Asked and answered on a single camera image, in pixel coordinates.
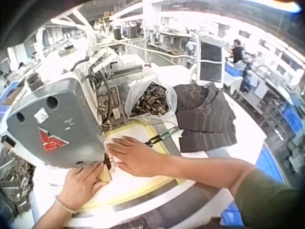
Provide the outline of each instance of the green sleeve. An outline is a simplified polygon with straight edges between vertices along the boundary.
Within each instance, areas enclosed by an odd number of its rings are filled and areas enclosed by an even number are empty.
[[[257,169],[240,185],[235,202],[245,226],[278,228],[295,208],[299,194],[299,190],[278,183]]]

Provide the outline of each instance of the hand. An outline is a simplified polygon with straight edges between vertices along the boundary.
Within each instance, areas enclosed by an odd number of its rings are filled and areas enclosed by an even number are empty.
[[[58,195],[59,201],[71,210],[77,211],[87,203],[105,183],[96,182],[103,164],[97,163],[84,168],[69,170],[63,189]]]
[[[132,137],[113,138],[108,152],[120,159],[119,168],[137,177],[153,177],[162,173],[167,155],[157,153]]]

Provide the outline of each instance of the fabric stack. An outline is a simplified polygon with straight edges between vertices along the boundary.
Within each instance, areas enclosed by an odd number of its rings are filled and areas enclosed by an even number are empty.
[[[34,166],[3,147],[0,154],[0,214],[13,221],[31,208]]]
[[[209,151],[237,143],[236,118],[224,97],[212,83],[208,87],[184,84],[174,87],[178,97],[177,120],[184,129],[179,139],[182,153]]]

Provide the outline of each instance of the clear plastic bag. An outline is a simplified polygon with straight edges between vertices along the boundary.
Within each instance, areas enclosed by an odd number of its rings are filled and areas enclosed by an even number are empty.
[[[166,89],[166,102],[169,108],[169,111],[164,115],[153,115],[151,113],[146,113],[143,115],[138,115],[135,117],[130,117],[132,108],[136,104],[136,102],[139,100],[139,98],[144,94],[147,87],[152,83],[156,83]],[[131,83],[132,85],[130,88],[130,91],[128,92],[127,99],[125,102],[125,113],[128,117],[128,119],[142,119],[145,121],[151,121],[155,119],[162,119],[163,117],[168,117],[171,115],[175,115],[176,109],[177,109],[177,94],[176,91],[169,85],[167,85],[165,82],[160,80],[157,76],[148,76],[144,79],[133,81]]]

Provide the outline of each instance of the bracelet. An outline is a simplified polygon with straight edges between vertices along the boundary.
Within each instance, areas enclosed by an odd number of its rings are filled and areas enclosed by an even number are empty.
[[[77,211],[74,211],[70,208],[68,208],[67,206],[65,206],[63,203],[61,203],[61,201],[58,199],[58,196],[55,197],[56,198],[56,202],[59,206],[61,206],[62,209],[64,209],[65,211],[72,213],[72,214],[76,214]]]

